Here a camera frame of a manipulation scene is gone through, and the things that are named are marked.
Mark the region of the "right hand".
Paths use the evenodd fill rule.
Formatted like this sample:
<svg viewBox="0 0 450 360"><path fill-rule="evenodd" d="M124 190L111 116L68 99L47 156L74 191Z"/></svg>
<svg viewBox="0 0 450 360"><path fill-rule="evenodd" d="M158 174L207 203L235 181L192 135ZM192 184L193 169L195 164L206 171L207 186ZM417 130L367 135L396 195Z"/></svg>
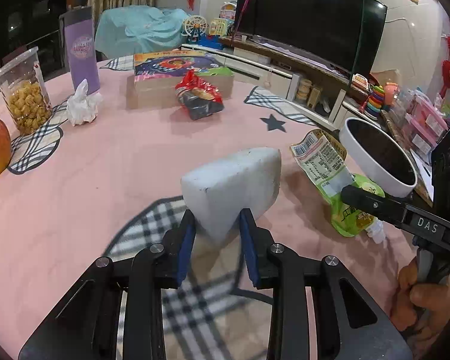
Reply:
<svg viewBox="0 0 450 360"><path fill-rule="evenodd" d="M450 319L450 286L419 283L416 258L398 273L390 320L399 332L412 328L411 346L424 351Z"/></svg>

